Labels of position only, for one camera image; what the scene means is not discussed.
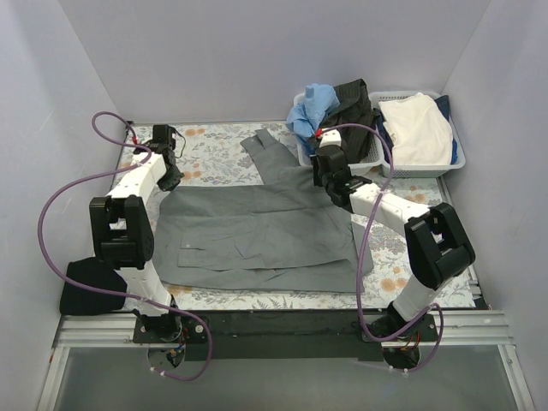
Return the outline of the grey long sleeve shirt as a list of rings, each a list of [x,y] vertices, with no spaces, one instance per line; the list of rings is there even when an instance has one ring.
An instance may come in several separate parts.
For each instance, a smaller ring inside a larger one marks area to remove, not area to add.
[[[313,185],[310,168],[268,131],[241,146],[259,185],[178,187],[159,206],[153,264],[169,284],[224,290],[352,293],[362,234]]]

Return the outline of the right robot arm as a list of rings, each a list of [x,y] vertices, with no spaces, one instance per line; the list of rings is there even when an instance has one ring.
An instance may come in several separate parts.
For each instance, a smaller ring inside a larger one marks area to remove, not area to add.
[[[335,206],[381,223],[405,239],[412,276],[386,314],[362,328],[377,339],[407,340],[444,286],[474,263],[475,251],[452,205],[418,204],[390,193],[386,185],[353,175],[339,130],[319,129],[309,140],[314,148],[313,183],[325,189]]]

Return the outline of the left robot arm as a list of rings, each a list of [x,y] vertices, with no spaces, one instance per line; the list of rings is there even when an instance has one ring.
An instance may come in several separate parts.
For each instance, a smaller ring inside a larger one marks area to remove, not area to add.
[[[152,331],[166,343],[181,335],[182,322],[168,313],[172,296],[152,263],[154,235],[146,203],[156,188],[169,192],[181,182],[175,134],[170,125],[153,126],[146,148],[134,150],[136,168],[125,173],[106,196],[93,198],[89,205],[96,257],[113,268],[127,284],[128,292],[137,296],[137,312],[156,317]]]

